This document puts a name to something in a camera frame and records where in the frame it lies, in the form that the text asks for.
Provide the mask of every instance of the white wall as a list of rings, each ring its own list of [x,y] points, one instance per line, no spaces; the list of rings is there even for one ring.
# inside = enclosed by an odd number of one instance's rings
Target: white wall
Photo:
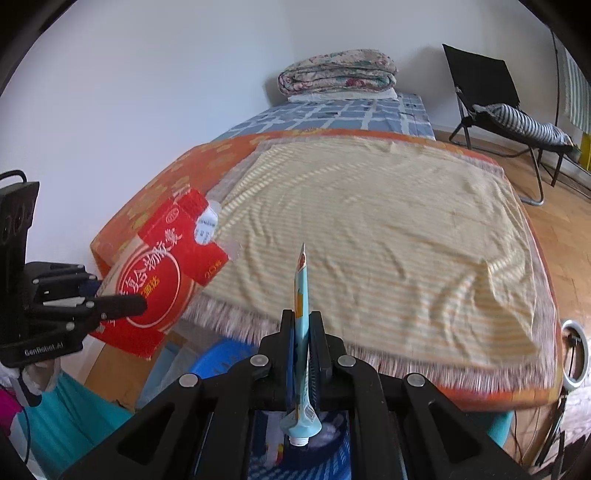
[[[277,73],[314,54],[386,52],[398,88],[453,129],[441,43],[504,59],[523,108],[553,121],[550,33],[518,0],[77,0],[0,97],[0,170],[41,182],[27,260],[93,268],[90,241],[135,192],[279,99]],[[65,361],[81,380],[82,363]]]
[[[524,110],[554,122],[556,63],[550,31],[518,0],[283,3],[297,60],[349,48],[382,50],[400,69],[398,89],[421,95],[435,128],[453,129],[459,123],[442,43],[505,60]],[[569,129],[564,120],[560,125]]]
[[[275,0],[77,0],[0,97],[0,171],[41,182],[27,261],[94,270],[92,238],[143,185],[277,99],[286,29]],[[84,381],[101,347],[64,369]]]

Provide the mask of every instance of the orange bed sheet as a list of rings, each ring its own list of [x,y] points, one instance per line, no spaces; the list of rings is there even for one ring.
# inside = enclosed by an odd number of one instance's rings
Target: orange bed sheet
[[[460,153],[473,158],[496,164],[496,162],[479,153],[455,145],[437,142],[426,138],[410,137],[392,132],[379,132],[367,130],[349,129],[308,129],[276,131],[266,134],[244,135],[241,137],[213,141],[207,144],[198,145],[152,179],[141,189],[125,206],[101,229],[96,235],[90,249],[96,263],[103,275],[109,271],[115,263],[119,254],[133,238],[136,231],[147,221],[156,209],[168,199],[179,188],[190,185],[202,193],[207,193],[218,184],[224,175],[243,158],[250,155],[261,141],[273,138],[292,137],[302,135],[334,136],[334,135],[357,135],[360,137],[377,137],[390,140],[403,140],[417,144],[428,145],[452,153]],[[532,227],[529,216],[524,215],[530,224],[535,242],[540,251],[542,262],[546,270],[550,290],[554,302],[556,297],[550,280],[547,263],[541,250],[540,243]],[[562,358],[562,341],[560,325],[556,322],[556,352],[557,359]],[[469,390],[442,388],[452,401],[464,410],[482,411],[505,411],[516,408],[531,408],[558,399],[562,383],[562,368],[559,361],[556,362],[555,384],[545,390],[518,390],[498,391],[490,394],[481,394]]]

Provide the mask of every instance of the red cardboard box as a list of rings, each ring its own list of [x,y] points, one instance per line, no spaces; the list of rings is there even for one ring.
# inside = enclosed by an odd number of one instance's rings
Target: red cardboard box
[[[187,189],[164,202],[148,219],[98,292],[139,293],[148,308],[137,317],[102,322],[92,333],[94,337],[134,355],[152,357],[193,294],[228,261],[215,242],[202,244],[203,231],[197,226],[210,218],[208,206],[197,190]]]

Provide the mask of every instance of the white pillow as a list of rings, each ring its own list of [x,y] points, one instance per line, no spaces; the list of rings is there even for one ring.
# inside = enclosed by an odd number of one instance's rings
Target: white pillow
[[[290,95],[287,100],[289,102],[325,102],[327,100],[398,100],[398,95],[393,88],[384,90],[383,92],[364,92],[363,90],[343,90],[341,92],[332,93],[298,93],[297,95]]]

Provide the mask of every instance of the striped cushion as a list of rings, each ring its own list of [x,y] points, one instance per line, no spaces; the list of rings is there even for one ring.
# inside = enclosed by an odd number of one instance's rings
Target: striped cushion
[[[553,124],[541,124],[521,110],[505,103],[474,105],[478,113],[487,113],[491,120],[509,132],[545,145],[573,145],[573,141]]]

